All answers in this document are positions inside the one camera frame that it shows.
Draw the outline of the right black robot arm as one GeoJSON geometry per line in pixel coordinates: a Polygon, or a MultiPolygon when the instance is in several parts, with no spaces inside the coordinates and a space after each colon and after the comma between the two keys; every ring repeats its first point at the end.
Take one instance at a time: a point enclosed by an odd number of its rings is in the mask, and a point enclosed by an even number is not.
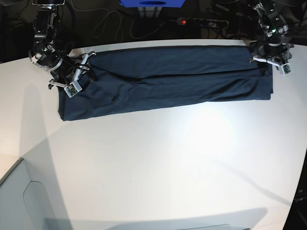
{"type": "Polygon", "coordinates": [[[56,86],[72,98],[83,90],[79,80],[91,71],[89,59],[96,53],[69,57],[72,51],[69,43],[57,39],[61,21],[58,8],[65,4],[64,0],[34,0],[33,4],[39,6],[39,10],[33,21],[35,35],[29,59],[33,65],[50,72],[49,89],[56,86]]]}

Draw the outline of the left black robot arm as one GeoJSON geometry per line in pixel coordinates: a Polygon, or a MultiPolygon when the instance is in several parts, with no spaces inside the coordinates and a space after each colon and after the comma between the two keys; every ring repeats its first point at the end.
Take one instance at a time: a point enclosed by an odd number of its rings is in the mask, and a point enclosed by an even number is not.
{"type": "Polygon", "coordinates": [[[290,49],[294,47],[286,37],[289,26],[270,0],[259,0],[253,9],[259,15],[263,39],[250,43],[252,60],[275,66],[281,75],[291,72],[290,49]]]}

